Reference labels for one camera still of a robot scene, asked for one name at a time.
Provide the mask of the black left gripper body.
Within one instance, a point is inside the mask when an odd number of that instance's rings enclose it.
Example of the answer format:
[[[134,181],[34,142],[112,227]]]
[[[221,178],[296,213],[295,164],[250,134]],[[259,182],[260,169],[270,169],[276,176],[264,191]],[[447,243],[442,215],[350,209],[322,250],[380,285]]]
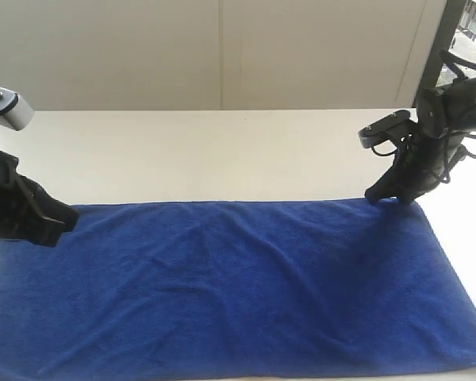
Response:
[[[17,172],[19,159],[0,151],[0,240],[33,241],[30,221],[36,183]]]

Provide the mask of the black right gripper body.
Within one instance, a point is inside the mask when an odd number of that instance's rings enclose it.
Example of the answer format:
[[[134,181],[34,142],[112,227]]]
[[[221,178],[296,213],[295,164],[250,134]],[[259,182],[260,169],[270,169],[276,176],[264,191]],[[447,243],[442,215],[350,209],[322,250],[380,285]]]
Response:
[[[400,161],[405,184],[424,184],[434,190],[450,182],[450,172],[465,156],[464,133],[451,133],[440,139],[416,135]]]

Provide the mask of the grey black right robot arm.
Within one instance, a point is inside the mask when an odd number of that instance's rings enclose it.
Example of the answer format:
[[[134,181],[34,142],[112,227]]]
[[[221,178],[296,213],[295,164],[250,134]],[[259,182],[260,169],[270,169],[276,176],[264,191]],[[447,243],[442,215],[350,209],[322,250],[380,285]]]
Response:
[[[416,120],[408,110],[398,110],[359,131],[364,148],[374,151],[387,141],[395,147],[391,167],[364,193],[372,204],[395,198],[407,205],[449,183],[460,161],[476,160],[463,144],[466,138],[476,140],[476,63],[445,50],[439,56],[455,78],[418,94]]]

